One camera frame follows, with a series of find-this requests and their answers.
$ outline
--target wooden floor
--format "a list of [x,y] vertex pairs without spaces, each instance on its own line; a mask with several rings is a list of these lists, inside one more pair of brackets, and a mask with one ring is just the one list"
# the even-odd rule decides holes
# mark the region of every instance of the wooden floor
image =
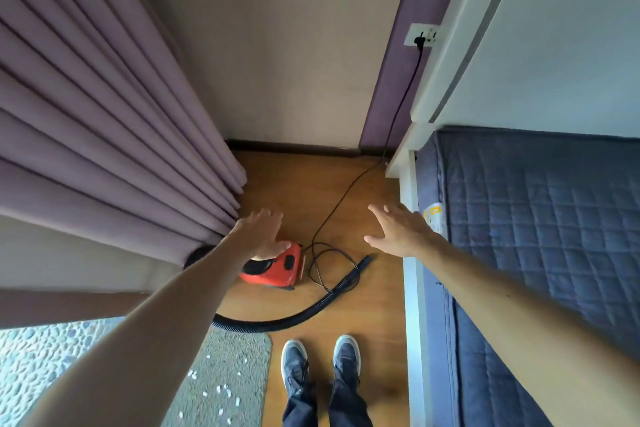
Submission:
[[[248,184],[242,212],[263,206],[284,212],[282,238],[308,244],[351,181],[375,160],[276,153],[237,152]],[[397,180],[385,179],[382,167],[366,174],[342,202],[319,235],[322,241],[359,261],[374,250],[362,237],[380,232],[370,203],[397,203]],[[335,285],[351,264],[337,253],[321,259],[323,278]],[[220,312],[238,319],[274,319],[298,312],[324,295],[306,278],[292,292],[237,282]],[[264,406],[264,427],[282,425],[287,396],[280,375],[280,354],[288,339],[301,339],[316,381],[320,425],[327,426],[326,406],[333,378],[332,354],[340,334],[352,334],[362,352],[360,393],[376,426],[409,425],[404,329],[402,260],[378,253],[353,291],[341,296],[315,318],[271,334],[273,353]]]

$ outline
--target white sole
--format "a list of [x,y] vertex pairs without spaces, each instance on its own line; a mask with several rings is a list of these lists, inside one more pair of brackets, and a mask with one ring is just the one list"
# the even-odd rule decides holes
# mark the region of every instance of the white sole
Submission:
[[349,342],[353,349],[356,350],[356,359],[358,361],[358,377],[360,377],[360,368],[362,367],[362,358],[360,357],[360,347],[358,346],[358,342],[356,338],[353,336],[349,336],[348,334],[343,334],[338,338],[338,341],[335,342],[335,347],[333,348],[333,367],[335,368],[335,357],[338,354],[338,350],[340,346],[344,342]]
[[305,349],[305,345],[302,344],[301,341],[298,341],[296,339],[289,339],[287,342],[285,342],[284,347],[282,348],[282,355],[280,356],[280,373],[282,374],[282,381],[285,383],[285,385],[286,385],[286,379],[284,374],[284,352],[289,349],[289,344],[292,344],[292,343],[299,346],[299,349],[302,352],[302,356],[304,356],[305,361],[307,362],[309,361],[307,350]]

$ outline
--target black hose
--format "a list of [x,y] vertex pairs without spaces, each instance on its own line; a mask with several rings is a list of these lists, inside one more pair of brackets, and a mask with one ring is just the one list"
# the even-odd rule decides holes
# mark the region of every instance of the black hose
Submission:
[[[203,258],[207,253],[213,250],[212,245],[204,245],[195,250],[189,255],[187,261],[184,264],[186,269],[190,265]],[[273,333],[276,331],[282,331],[284,329],[298,326],[308,319],[313,318],[318,312],[326,308],[330,303],[335,301],[340,294],[348,291],[351,286],[357,281],[360,273],[369,266],[373,260],[373,255],[365,256],[357,267],[349,272],[346,276],[340,280],[337,286],[333,287],[327,294],[312,306],[301,310],[293,316],[288,318],[273,319],[271,321],[240,321],[239,319],[226,318],[220,314],[216,314],[213,317],[212,324],[217,328],[225,331],[231,331],[235,333]]]

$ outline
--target blue quilted mattress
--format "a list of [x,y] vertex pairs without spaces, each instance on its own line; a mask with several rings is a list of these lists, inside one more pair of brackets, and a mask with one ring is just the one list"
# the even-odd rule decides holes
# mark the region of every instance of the blue quilted mattress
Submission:
[[[640,357],[640,140],[450,127],[416,172],[453,245]],[[433,424],[550,426],[437,278],[424,286]]]

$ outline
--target shoe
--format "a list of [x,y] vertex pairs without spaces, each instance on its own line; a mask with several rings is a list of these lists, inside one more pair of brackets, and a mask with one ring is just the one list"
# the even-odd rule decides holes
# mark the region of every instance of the shoe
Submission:
[[287,341],[282,349],[280,371],[289,398],[312,388],[309,361],[304,345],[297,339]]
[[361,364],[360,349],[356,340],[347,334],[340,336],[333,349],[335,379],[343,381],[350,389],[356,391],[360,382]]

